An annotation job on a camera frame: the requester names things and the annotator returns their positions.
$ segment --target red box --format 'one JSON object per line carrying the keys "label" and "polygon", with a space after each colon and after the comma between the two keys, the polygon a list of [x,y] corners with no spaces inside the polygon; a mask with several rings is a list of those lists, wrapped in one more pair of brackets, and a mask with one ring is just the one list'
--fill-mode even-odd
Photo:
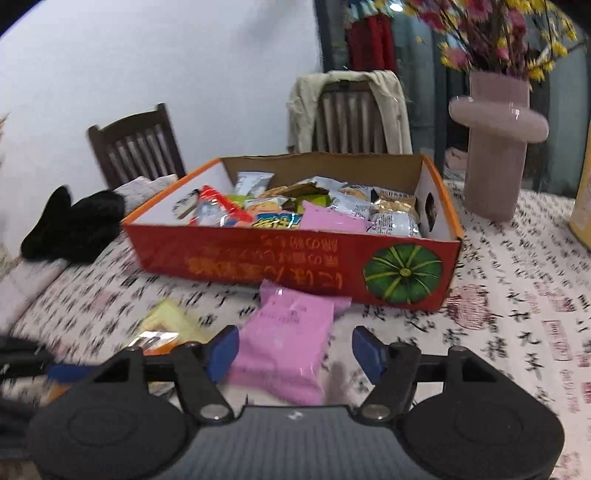
{"label": "red box", "polygon": [[[414,194],[424,238],[296,229],[178,225],[172,206],[211,185],[231,193],[239,171],[275,173],[270,188],[314,175]],[[264,278],[319,295],[436,311],[448,294],[462,228],[433,163],[418,155],[306,153],[213,160],[123,222],[142,267],[224,283]]]}

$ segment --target black cloth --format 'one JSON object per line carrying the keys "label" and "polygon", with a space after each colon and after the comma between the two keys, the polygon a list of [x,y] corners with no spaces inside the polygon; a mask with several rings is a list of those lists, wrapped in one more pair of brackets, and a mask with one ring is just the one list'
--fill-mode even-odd
{"label": "black cloth", "polygon": [[92,263],[119,235],[124,214],[124,198],[115,192],[104,190],[72,205],[70,192],[61,186],[22,241],[21,255],[27,260]]}

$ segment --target pink snack package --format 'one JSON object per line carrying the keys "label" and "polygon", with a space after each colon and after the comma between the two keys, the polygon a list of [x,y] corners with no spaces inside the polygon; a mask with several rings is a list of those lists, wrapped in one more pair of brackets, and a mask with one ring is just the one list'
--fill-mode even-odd
{"label": "pink snack package", "polygon": [[307,200],[302,205],[305,210],[301,216],[300,230],[365,233],[371,227],[371,222],[361,217],[319,207]]}
{"label": "pink snack package", "polygon": [[[261,289],[265,300],[240,331],[240,348],[228,381],[262,388],[296,405],[320,405],[324,392],[316,374],[332,328],[335,301],[271,285]],[[338,299],[340,309],[345,301]]]}
{"label": "pink snack package", "polygon": [[[282,287],[273,283],[271,280],[263,280],[261,288],[259,288],[259,294],[261,295],[261,305],[267,303],[267,300],[272,295],[281,295],[282,290],[289,290],[288,288]],[[335,316],[345,313],[351,307],[350,297],[321,297],[326,300],[331,300],[335,304]]]}

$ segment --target yellow container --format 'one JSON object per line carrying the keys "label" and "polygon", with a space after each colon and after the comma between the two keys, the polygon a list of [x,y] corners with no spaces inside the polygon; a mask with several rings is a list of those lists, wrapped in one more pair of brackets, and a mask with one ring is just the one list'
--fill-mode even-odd
{"label": "yellow container", "polygon": [[591,127],[587,138],[587,154],[579,192],[569,225],[579,241],[587,248],[591,248]]}

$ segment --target green pumpkin illustration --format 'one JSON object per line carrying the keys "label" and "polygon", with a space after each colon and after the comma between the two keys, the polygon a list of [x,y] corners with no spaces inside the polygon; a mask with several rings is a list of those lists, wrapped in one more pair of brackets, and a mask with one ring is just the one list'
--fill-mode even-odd
{"label": "green pumpkin illustration", "polygon": [[417,303],[435,291],[443,266],[437,255],[417,244],[382,248],[363,267],[369,292],[388,303]]}

